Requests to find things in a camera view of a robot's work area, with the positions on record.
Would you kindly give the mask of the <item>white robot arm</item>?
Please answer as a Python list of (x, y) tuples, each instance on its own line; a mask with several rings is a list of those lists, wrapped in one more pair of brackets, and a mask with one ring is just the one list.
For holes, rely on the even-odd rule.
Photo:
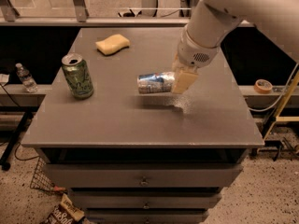
[(178, 42), (171, 92), (182, 94), (209, 65), (221, 41), (242, 21), (299, 61), (299, 0), (199, 0)]

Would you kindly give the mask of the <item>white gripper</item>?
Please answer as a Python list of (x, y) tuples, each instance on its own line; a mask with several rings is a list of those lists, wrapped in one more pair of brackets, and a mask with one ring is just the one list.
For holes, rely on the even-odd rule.
[(198, 78), (197, 73), (185, 71), (185, 69), (198, 69), (208, 66), (217, 55), (219, 45), (212, 47), (202, 45), (194, 41), (188, 33), (185, 25), (178, 42), (177, 54), (172, 62), (172, 71), (175, 72), (172, 93), (182, 94)]

